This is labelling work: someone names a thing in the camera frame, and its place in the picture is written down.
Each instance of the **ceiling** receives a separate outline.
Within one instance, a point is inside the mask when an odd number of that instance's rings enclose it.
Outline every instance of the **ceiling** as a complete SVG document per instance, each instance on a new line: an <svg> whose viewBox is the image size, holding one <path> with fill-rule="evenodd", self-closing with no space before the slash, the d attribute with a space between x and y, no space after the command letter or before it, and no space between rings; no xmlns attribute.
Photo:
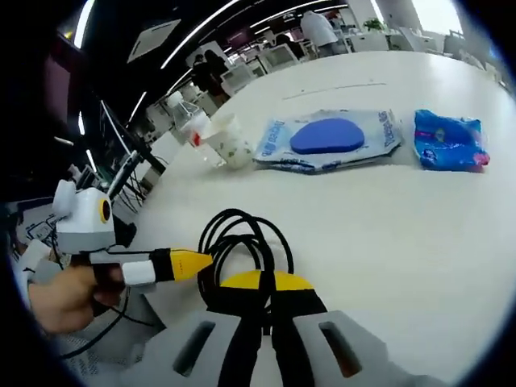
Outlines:
<svg viewBox="0 0 516 387"><path fill-rule="evenodd" d="M277 12L313 0L239 0L199 31L164 68L164 61L177 45L206 18L230 0L194 2L186 0L96 0L89 16L82 50L89 57L94 88L126 122L143 92L147 92L136 118L144 107L164 95L187 70L185 58L201 43L217 40L226 46L226 38ZM301 8L315 10L344 3L326 0ZM166 41L155 50L133 60L127 58L141 31L180 19Z"/></svg>

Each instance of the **desk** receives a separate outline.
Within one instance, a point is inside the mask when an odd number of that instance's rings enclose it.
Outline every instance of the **desk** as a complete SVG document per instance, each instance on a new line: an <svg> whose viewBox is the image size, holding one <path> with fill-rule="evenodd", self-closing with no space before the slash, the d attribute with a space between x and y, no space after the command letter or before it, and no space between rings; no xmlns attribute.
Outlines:
<svg viewBox="0 0 516 387"><path fill-rule="evenodd" d="M132 248L196 248L208 221L229 207L263 216L283 231L296 273L329 310L384 340L408 372L458 381L495 339L515 293L514 102L457 60L362 52L258 78L215 117L236 113L257 141L271 117L343 107L392 109L406 131L397 151L403 165L320 176L227 173L210 171L183 147L139 214ZM491 154L484 174L418 167L410 133L420 108L482 120ZM229 261L226 273L250 268L248 258ZM195 281L159 284L147 297L170 327L204 307ZM271 357L260 353L253 385L281 385L267 339L262 352Z"/></svg>

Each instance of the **hand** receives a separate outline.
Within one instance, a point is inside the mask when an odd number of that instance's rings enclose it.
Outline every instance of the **hand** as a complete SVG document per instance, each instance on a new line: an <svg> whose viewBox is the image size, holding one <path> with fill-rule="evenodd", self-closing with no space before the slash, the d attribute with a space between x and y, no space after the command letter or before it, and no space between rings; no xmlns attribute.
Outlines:
<svg viewBox="0 0 516 387"><path fill-rule="evenodd" d="M112 269L110 277L113 281L123 281L119 268ZM29 285L32 312L49 334L79 331L94 319L92 296L106 306L120 302L120 292L100 291L96 285L90 266L67 267L47 285Z"/></svg>

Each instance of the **potted plant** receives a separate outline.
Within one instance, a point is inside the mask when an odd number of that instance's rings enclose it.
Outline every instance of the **potted plant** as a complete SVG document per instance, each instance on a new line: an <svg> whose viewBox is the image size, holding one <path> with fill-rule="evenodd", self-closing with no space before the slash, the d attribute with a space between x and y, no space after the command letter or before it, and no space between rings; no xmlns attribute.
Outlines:
<svg viewBox="0 0 516 387"><path fill-rule="evenodd" d="M367 20L364 23L364 27L366 27L368 31L382 31L384 29L384 26L381 24L381 21L377 18Z"/></svg>

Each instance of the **blue sponge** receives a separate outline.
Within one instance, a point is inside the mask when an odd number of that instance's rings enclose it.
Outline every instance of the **blue sponge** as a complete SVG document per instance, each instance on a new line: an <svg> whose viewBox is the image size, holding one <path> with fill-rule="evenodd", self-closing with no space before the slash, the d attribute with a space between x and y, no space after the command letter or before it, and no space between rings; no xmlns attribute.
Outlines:
<svg viewBox="0 0 516 387"><path fill-rule="evenodd" d="M290 139L290 147L301 155L344 153L364 145L364 133L347 119L322 119L302 127Z"/></svg>

